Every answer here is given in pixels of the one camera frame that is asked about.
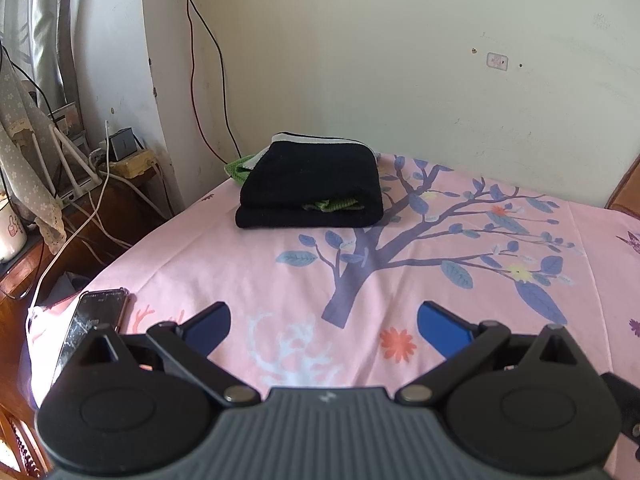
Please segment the smartphone with pink case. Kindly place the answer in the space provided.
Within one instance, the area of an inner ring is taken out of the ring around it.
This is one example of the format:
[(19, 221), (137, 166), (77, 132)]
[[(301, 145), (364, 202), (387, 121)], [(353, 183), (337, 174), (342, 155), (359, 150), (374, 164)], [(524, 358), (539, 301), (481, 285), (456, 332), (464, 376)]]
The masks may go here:
[(58, 380), (63, 368), (88, 333), (101, 326), (111, 326), (115, 332), (119, 331), (128, 300), (129, 290), (123, 287), (83, 292), (79, 296), (58, 354), (51, 385)]

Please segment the beige floral curtain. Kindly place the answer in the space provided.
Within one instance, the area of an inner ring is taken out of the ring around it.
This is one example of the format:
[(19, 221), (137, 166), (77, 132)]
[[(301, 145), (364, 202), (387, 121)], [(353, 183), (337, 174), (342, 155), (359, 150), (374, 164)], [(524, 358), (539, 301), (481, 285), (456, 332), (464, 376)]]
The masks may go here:
[(66, 242), (53, 177), (60, 164), (52, 120), (36, 105), (5, 54), (1, 55), (1, 169), (12, 204), (38, 226), (51, 254)]

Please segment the green garment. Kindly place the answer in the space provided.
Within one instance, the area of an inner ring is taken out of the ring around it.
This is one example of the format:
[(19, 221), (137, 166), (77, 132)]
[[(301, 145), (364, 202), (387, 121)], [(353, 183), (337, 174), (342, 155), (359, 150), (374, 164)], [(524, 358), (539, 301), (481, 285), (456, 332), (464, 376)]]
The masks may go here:
[(224, 166), (224, 172), (237, 185), (242, 186), (256, 165), (255, 159), (255, 155), (250, 155), (229, 162)]

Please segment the small wall sticker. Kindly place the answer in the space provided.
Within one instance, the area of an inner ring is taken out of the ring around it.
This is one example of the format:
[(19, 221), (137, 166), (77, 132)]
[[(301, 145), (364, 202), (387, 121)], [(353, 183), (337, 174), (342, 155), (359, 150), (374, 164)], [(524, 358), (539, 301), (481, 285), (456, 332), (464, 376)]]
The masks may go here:
[(488, 52), (486, 56), (486, 65), (494, 70), (502, 70), (506, 72), (509, 68), (509, 58), (504, 54)]

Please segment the brown mesh cushion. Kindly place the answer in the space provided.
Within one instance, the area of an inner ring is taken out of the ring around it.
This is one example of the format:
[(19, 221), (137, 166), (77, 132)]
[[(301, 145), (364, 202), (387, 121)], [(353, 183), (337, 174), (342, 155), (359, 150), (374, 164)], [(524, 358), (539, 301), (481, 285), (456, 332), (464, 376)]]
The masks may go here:
[(640, 218), (640, 156), (637, 156), (620, 183), (616, 185), (605, 208), (623, 212), (636, 219)]

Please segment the pink floral bed sheet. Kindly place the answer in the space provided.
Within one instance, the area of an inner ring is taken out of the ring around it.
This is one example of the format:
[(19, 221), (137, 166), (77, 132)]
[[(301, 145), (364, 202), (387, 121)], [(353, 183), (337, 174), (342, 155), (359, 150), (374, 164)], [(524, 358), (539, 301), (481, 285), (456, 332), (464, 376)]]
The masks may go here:
[(231, 333), (215, 362), (273, 386), (396, 388), (442, 359), (419, 333), (434, 300), (514, 330), (564, 324), (601, 372), (639, 377), (639, 223), (437, 169), (378, 162), (382, 223), (251, 229), (226, 182), (146, 236), (92, 282), (125, 287), (122, 328), (183, 321), (216, 300)]

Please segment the black folded garment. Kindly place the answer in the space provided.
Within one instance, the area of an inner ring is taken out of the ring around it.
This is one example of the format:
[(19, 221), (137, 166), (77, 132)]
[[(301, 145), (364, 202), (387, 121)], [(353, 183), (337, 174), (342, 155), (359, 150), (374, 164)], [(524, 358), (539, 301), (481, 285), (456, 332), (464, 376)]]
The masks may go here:
[(280, 132), (240, 186), (241, 229), (366, 228), (384, 214), (375, 151), (359, 141)]

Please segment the white wifi router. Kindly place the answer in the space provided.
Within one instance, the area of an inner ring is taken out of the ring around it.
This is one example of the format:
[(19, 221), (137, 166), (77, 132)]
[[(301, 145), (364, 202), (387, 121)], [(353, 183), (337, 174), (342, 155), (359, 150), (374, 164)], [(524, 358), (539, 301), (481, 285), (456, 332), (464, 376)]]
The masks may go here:
[(102, 179), (85, 155), (54, 125), (30, 134), (44, 184), (62, 208), (87, 195)]

